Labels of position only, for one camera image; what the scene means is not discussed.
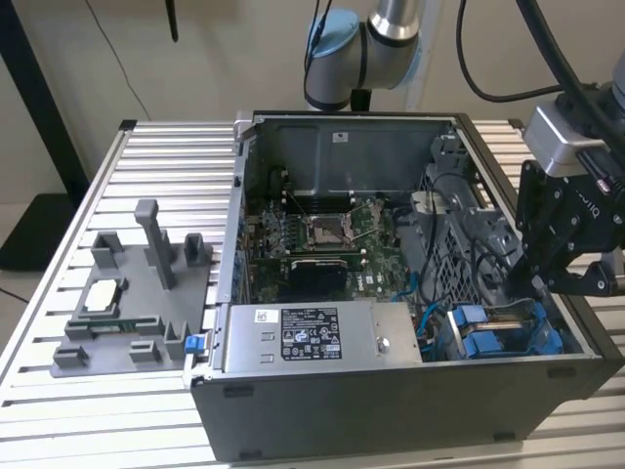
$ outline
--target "black stand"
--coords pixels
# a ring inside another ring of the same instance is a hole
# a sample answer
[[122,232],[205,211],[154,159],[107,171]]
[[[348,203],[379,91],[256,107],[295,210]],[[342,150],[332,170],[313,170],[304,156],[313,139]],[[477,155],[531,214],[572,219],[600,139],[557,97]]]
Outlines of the black stand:
[[350,107],[354,112],[368,112],[371,107],[371,90],[352,90]]
[[0,0],[0,53],[67,191],[35,196],[0,249],[0,269],[43,271],[89,182],[11,0]]

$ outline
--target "cable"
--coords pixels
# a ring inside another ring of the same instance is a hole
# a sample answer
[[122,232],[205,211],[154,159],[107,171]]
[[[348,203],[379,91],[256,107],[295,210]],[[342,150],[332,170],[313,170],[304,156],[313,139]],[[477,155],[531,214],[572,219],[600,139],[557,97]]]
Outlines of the cable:
[[525,303],[527,301],[535,302],[533,298],[521,298],[519,300],[515,300],[512,303],[508,303],[507,305],[493,305],[493,306],[484,306],[485,310],[505,310],[506,308],[512,308],[513,306],[519,305],[521,303]]
[[295,198],[295,195],[293,195],[291,192],[289,191],[285,191],[286,194],[291,197],[291,199],[295,202],[295,204],[297,205],[297,207],[300,209],[300,211],[302,212],[302,214],[306,217],[306,219],[308,220],[308,222],[311,221],[311,217],[308,216],[308,214],[306,213],[306,211],[304,211],[304,209],[302,208],[302,205],[300,205],[300,202],[297,201],[297,198]]
[[391,298],[391,302],[396,303],[397,300],[401,298],[402,296],[409,296],[413,294],[415,291],[417,291],[417,284],[418,284],[417,273],[411,272],[410,273],[410,289],[405,290],[405,291],[400,291],[400,293],[397,293],[396,295],[394,295],[393,298]]
[[473,287],[479,295],[479,299],[482,303],[488,304],[488,306],[492,305],[490,298],[487,295],[484,295],[483,291],[481,291],[481,285],[479,284],[478,278],[478,264],[476,262],[476,243],[478,240],[476,238],[471,239],[471,246],[469,249],[471,250],[471,282],[473,283]]
[[147,120],[152,120],[152,118],[149,116],[149,113],[147,112],[146,107],[144,106],[144,103],[141,101],[141,99],[139,99],[139,95],[137,95],[137,92],[133,88],[133,85],[130,84],[130,79],[128,78],[128,74],[126,73],[126,68],[124,68],[124,65],[122,64],[121,60],[119,59],[119,56],[117,55],[117,52],[115,51],[115,48],[113,47],[113,45],[110,42],[110,39],[108,39],[108,36],[104,32],[104,29],[102,28],[102,25],[100,24],[100,20],[98,20],[98,16],[96,15],[96,12],[94,11],[94,8],[91,6],[91,3],[89,3],[89,0],[85,0],[85,3],[87,4],[87,8],[89,8],[89,11],[91,12],[91,16],[94,17],[96,25],[98,26],[98,29],[102,33],[102,36],[104,37],[104,40],[108,44],[108,47],[110,48],[110,51],[115,56],[115,59],[117,60],[117,63],[119,64],[119,68],[121,68],[121,72],[123,73],[124,78],[126,79],[126,84],[128,85],[128,88],[130,89],[132,94],[137,99],[137,103],[139,103],[139,106],[141,106],[141,108],[144,110],[144,113],[146,114]]
[[547,86],[545,88],[538,88],[536,90],[524,91],[521,93],[514,93],[512,95],[495,96],[488,93],[484,93],[474,81],[467,62],[465,61],[464,48],[462,46],[462,29],[464,25],[465,9],[467,8],[467,0],[460,1],[460,8],[458,9],[458,18],[456,20],[456,51],[458,53],[458,62],[460,63],[460,69],[464,76],[469,88],[485,101],[491,103],[513,103],[515,101],[528,100],[530,98],[537,98],[539,96],[550,95],[552,93],[558,93],[563,90],[560,85]]
[[[503,259],[505,259],[505,258],[507,258],[507,257],[512,256],[512,255],[513,255],[514,253],[516,253],[516,252],[517,252],[517,249],[511,249],[511,250],[509,250],[508,252],[504,252],[504,253],[502,254],[502,256],[501,256],[501,257],[502,257]],[[484,260],[486,260],[487,258],[489,258],[489,257],[492,257],[492,258],[494,258],[495,260],[497,260],[497,258],[496,258],[495,256],[493,256],[490,252],[482,252],[482,253],[479,255],[479,257],[478,257],[478,261],[477,261],[477,269],[478,269],[478,272],[479,272],[479,266],[481,265],[481,263],[482,263]]]
[[421,318],[421,323],[419,324],[419,328],[417,329],[417,337],[423,335],[423,332],[426,328],[426,324],[428,322],[428,318],[434,312],[434,310],[438,307],[438,303],[432,303],[428,308],[426,308],[423,317]]
[[319,0],[316,0],[314,5],[314,15],[312,15],[311,28],[309,29],[309,38],[306,41],[306,53],[304,55],[304,71],[306,71],[306,64],[309,61],[309,51],[311,50],[311,38],[313,37],[313,28],[314,28],[314,20],[316,20],[316,16],[319,14]]
[[444,173],[440,173],[439,175],[437,175],[434,180],[432,181],[432,183],[430,184],[431,188],[434,188],[435,184],[438,182],[439,179],[444,178],[444,177],[454,177],[454,178],[459,178],[462,179],[463,181],[466,181],[468,184],[471,183],[471,181],[468,181],[467,178],[465,176],[463,176],[460,173],[452,173],[450,171],[446,171]]
[[406,215],[410,215],[412,213],[412,205],[409,203],[405,206],[398,207],[391,215],[391,220],[393,225],[397,227],[411,227],[414,225],[414,222],[400,222],[399,218],[405,217]]
[[19,296],[16,293],[13,293],[12,291],[9,290],[5,290],[4,288],[0,287],[0,293],[4,293],[5,295],[11,296],[12,298],[15,298],[16,300],[20,300],[23,303],[25,303],[26,305],[29,303],[28,300],[26,300],[24,297]]
[[582,84],[560,50],[536,1],[517,0],[517,6],[543,59],[562,85],[568,98],[578,108],[580,114],[586,117],[586,121],[591,124],[597,136],[603,139],[618,157],[625,157],[625,137],[599,107],[586,96]]
[[[434,254],[434,243],[437,237],[438,213],[437,213],[437,205],[434,202],[434,187],[430,190],[430,196],[432,197],[432,227],[430,228],[430,239],[428,241],[428,251],[426,252],[426,260],[423,263],[421,272],[419,273],[419,278],[421,279],[421,281],[419,282],[419,295],[421,296],[421,299],[423,299],[425,303],[432,304],[432,300],[429,300],[429,298],[426,296],[425,291],[423,289],[423,284],[424,284],[423,280],[426,277],[426,271],[428,270],[428,267],[430,266],[430,261],[432,260],[432,255]],[[433,292],[435,291],[436,291],[436,280],[435,280],[435,286],[433,288]]]
[[[307,93],[306,93],[306,82],[307,82],[307,80],[309,78],[309,71],[311,70],[311,65],[313,64],[314,49],[316,49],[316,46],[319,44],[319,41],[321,40],[321,35],[323,35],[323,30],[325,29],[325,22],[326,22],[326,20],[328,18],[328,12],[330,11],[330,7],[331,6],[332,6],[332,0],[328,0],[328,3],[325,5],[325,11],[323,12],[323,16],[319,20],[319,23],[316,26],[316,30],[314,31],[314,35],[312,36],[312,39],[311,39],[309,45],[307,45],[307,48],[306,48],[307,49],[307,58],[306,58],[305,70],[304,70],[304,96],[307,95]],[[318,12],[318,8],[315,8],[315,18],[312,19],[311,29],[313,28],[314,21],[316,20],[316,13],[317,12]]]
[[488,244],[488,242],[484,241],[483,239],[477,237],[477,236],[471,236],[473,238],[473,240],[475,242],[478,242],[479,244],[481,244],[484,249],[486,249],[488,251],[488,255],[492,256],[495,258],[495,260],[497,261],[497,263],[500,265],[500,267],[502,267],[503,269],[505,269],[507,272],[509,272],[511,270],[510,266],[508,265],[508,263],[506,262],[506,257],[510,256],[511,254],[514,254],[516,252],[516,250],[510,252],[506,252],[503,255],[499,254],[497,251],[495,251],[495,249]]

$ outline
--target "white label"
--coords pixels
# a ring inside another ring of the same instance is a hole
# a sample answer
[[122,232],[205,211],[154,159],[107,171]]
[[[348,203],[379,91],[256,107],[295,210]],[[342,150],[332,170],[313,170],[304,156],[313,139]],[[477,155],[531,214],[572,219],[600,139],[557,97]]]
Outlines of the white label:
[[335,132],[332,134],[333,144],[346,144],[350,140],[350,134],[347,132]]
[[254,322],[277,322],[278,310],[256,310]]

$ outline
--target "aluminum extrusion table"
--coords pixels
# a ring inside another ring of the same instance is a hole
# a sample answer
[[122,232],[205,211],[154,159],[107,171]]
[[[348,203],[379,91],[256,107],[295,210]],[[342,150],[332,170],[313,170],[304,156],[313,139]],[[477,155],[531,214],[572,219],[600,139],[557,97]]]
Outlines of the aluminum extrusion table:
[[[506,121],[475,123],[517,187],[521,163],[531,157],[519,131]],[[0,469],[228,467],[215,461],[181,371],[55,379],[48,368],[94,262],[89,247],[97,231],[117,230],[124,244],[146,243],[133,216],[139,198],[158,199],[158,221],[172,241],[201,232],[219,259],[234,164],[232,139],[231,123],[140,122],[134,130],[118,132],[0,358]],[[582,256],[575,266],[582,268],[593,258]],[[206,323],[213,314],[218,275],[216,264],[206,295]],[[625,297],[589,302],[625,352]],[[278,466],[625,467],[625,369],[592,399],[558,407],[522,444]]]

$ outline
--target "power supply label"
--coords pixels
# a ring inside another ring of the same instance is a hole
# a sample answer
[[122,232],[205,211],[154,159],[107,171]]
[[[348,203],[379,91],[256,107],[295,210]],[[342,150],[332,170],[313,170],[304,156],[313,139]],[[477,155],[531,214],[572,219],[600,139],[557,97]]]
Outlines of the power supply label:
[[338,360],[342,357],[336,308],[282,310],[280,334],[285,360]]

